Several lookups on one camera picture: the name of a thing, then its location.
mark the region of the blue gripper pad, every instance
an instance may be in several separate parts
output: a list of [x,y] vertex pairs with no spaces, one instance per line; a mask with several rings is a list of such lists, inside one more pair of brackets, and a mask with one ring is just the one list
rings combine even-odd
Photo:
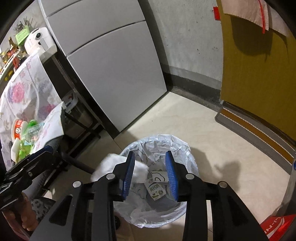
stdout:
[[170,190],[174,199],[177,201],[179,196],[179,182],[176,175],[176,163],[171,151],[165,154],[165,167],[168,172],[168,181],[170,183]]
[[135,154],[130,151],[128,157],[126,159],[126,164],[128,165],[126,168],[126,173],[123,179],[123,188],[122,188],[122,196],[125,200],[128,196],[129,188],[131,186],[131,179],[133,177],[133,169],[135,167]]

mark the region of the tiled floor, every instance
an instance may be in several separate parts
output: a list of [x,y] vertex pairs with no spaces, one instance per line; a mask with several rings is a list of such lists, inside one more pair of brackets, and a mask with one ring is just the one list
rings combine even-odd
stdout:
[[[95,167],[108,153],[120,153],[135,140],[155,134],[175,135],[191,147],[201,178],[212,183],[228,182],[260,223],[280,205],[289,175],[253,145],[218,124],[215,115],[211,109],[168,93],[114,141],[104,132],[99,141],[82,153],[80,160]],[[75,180],[88,181],[89,175],[70,168],[52,185],[53,199],[58,199]],[[157,229],[133,225],[131,229],[135,241],[181,241],[184,221],[185,216]]]

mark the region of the door mat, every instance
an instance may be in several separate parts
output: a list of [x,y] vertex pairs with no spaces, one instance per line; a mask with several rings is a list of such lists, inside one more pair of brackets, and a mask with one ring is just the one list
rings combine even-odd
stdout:
[[221,107],[215,120],[250,142],[291,174],[295,145],[290,141],[229,103]]

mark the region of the trash can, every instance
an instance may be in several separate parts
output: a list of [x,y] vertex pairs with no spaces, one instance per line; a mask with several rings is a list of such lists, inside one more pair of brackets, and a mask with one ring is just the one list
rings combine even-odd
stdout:
[[[133,151],[135,159],[145,163],[149,171],[166,171],[165,153],[169,150],[176,162],[184,164],[189,173],[199,176],[190,147],[172,135],[140,139],[128,145],[121,155],[128,156],[129,151]],[[163,188],[166,189],[167,194],[154,201],[144,184],[132,183],[128,197],[124,202],[114,202],[114,210],[127,222],[139,228],[157,228],[171,223],[186,213],[186,202],[174,200],[168,183]]]

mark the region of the person's hand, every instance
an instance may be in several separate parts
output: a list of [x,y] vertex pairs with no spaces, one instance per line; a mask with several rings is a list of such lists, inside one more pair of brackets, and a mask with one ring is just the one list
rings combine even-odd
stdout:
[[[27,229],[28,231],[34,231],[38,226],[38,221],[36,218],[36,213],[32,209],[32,205],[28,199],[28,197],[22,193],[24,196],[24,201],[22,205],[22,209],[20,210],[20,216],[22,220],[22,227]],[[17,232],[21,232],[19,230],[18,225],[15,223],[15,214],[12,211],[3,212],[4,217],[6,218],[9,225]]]

